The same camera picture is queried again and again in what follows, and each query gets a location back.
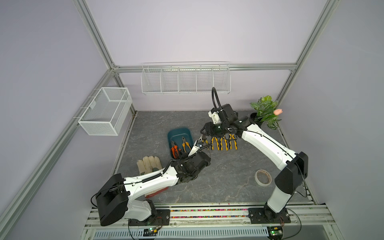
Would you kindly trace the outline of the yellow black combination pliers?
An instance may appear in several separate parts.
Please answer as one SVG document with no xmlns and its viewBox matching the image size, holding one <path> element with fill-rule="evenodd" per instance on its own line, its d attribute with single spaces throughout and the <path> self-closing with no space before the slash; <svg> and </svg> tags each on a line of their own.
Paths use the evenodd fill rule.
<svg viewBox="0 0 384 240">
<path fill-rule="evenodd" d="M 228 151 L 229 150 L 228 140 L 225 137 L 222 137 L 220 139 L 220 146 L 221 146 L 221 151 Z"/>
</svg>

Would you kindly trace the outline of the large yellow combination pliers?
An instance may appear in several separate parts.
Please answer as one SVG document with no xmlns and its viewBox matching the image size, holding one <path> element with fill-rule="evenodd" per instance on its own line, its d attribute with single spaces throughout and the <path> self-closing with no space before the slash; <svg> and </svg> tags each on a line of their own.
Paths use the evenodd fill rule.
<svg viewBox="0 0 384 240">
<path fill-rule="evenodd" d="M 211 137 L 211 148 L 212 150 L 220 150 L 221 149 L 221 143 L 220 140 L 217 137 Z"/>
</svg>

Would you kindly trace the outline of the teal plastic storage box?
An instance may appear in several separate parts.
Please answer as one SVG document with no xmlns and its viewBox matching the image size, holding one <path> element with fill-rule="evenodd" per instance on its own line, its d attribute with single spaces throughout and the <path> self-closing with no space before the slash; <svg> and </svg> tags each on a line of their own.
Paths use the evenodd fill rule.
<svg viewBox="0 0 384 240">
<path fill-rule="evenodd" d="M 173 156 L 172 156 L 172 151 L 171 151 L 171 148 L 172 148 L 171 140 L 173 140 L 176 143 L 176 145 L 178 146 L 179 151 L 180 151 L 180 158 L 183 154 L 186 154 L 186 153 L 184 153 L 183 147 L 182 147 L 182 137 L 185 137 L 187 139 L 187 141 L 189 142 L 191 149 L 192 149 L 192 145 L 193 145 L 192 140 L 193 139 L 192 139 L 191 132 L 188 128 L 173 129 L 173 130 L 169 131 L 169 133 L 168 133 L 168 142 L 169 142 L 170 153 L 171 153 L 172 158 L 173 158 Z"/>
</svg>

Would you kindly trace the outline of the orange needle nose pliers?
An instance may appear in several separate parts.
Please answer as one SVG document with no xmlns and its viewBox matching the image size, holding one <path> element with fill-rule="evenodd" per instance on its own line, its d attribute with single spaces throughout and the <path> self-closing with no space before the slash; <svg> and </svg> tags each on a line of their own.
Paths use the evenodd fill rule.
<svg viewBox="0 0 384 240">
<path fill-rule="evenodd" d="M 176 143 L 173 140 L 171 140 L 171 145 L 172 145 L 171 151 L 172 151 L 173 158 L 179 159 L 180 158 L 180 151 L 179 151 L 178 146 L 176 145 Z"/>
</svg>

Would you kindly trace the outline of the yellow orange black pliers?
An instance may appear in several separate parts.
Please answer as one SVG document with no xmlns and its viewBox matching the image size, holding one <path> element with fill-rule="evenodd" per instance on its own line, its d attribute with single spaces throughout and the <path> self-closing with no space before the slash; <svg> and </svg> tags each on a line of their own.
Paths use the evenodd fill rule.
<svg viewBox="0 0 384 240">
<path fill-rule="evenodd" d="M 185 137 L 182 137 L 182 147 L 184 153 L 188 154 L 191 151 L 191 146 Z"/>
</svg>

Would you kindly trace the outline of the yellow needle nose pliers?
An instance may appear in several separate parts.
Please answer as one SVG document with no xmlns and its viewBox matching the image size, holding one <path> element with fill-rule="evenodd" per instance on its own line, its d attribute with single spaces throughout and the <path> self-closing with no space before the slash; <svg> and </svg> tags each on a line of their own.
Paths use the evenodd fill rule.
<svg viewBox="0 0 384 240">
<path fill-rule="evenodd" d="M 203 139 L 203 149 L 206 149 L 210 146 L 210 143 L 208 142 L 207 139 Z"/>
</svg>

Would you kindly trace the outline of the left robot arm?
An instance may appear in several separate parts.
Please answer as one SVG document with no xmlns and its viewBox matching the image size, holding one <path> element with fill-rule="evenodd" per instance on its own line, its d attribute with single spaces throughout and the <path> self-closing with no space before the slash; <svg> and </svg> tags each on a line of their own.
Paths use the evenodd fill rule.
<svg viewBox="0 0 384 240">
<path fill-rule="evenodd" d="M 105 227 L 120 219 L 147 222 L 157 214 L 150 200 L 138 201 L 137 198 L 148 193 L 188 183 L 196 179 L 199 173 L 211 164 L 211 158 L 204 152 L 197 152 L 181 160 L 170 161 L 165 168 L 150 174 L 123 178 L 116 174 L 95 194 L 100 225 Z"/>
</svg>

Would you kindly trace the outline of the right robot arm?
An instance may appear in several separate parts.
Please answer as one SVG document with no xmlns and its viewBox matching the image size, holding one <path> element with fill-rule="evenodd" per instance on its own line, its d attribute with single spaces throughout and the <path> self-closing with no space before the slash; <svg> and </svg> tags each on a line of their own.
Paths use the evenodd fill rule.
<svg viewBox="0 0 384 240">
<path fill-rule="evenodd" d="M 296 153 L 286 148 L 266 134 L 252 119 L 240 118 L 229 104 L 212 108 L 208 116 L 212 121 L 202 128 L 203 135 L 221 138 L 234 134 L 256 147 L 280 170 L 275 178 L 275 189 L 264 209 L 267 216 L 281 213 L 308 176 L 308 156 L 304 152 Z"/>
</svg>

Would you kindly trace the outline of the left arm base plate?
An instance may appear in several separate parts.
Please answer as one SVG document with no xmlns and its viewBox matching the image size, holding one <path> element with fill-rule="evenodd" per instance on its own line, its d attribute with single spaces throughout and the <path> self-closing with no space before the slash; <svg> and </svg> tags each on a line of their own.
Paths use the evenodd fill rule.
<svg viewBox="0 0 384 240">
<path fill-rule="evenodd" d="M 129 219 L 129 226 L 168 226 L 171 218 L 170 214 L 170 210 L 160 209 L 143 221 Z"/>
</svg>

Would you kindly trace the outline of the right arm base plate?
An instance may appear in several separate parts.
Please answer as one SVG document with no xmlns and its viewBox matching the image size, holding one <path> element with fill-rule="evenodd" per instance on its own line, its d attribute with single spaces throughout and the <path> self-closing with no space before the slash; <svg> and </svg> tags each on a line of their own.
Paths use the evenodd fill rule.
<svg viewBox="0 0 384 240">
<path fill-rule="evenodd" d="M 249 208 L 248 217 L 251 224 L 289 224 L 291 218 L 288 210 L 283 208 L 279 213 L 264 208 Z"/>
</svg>

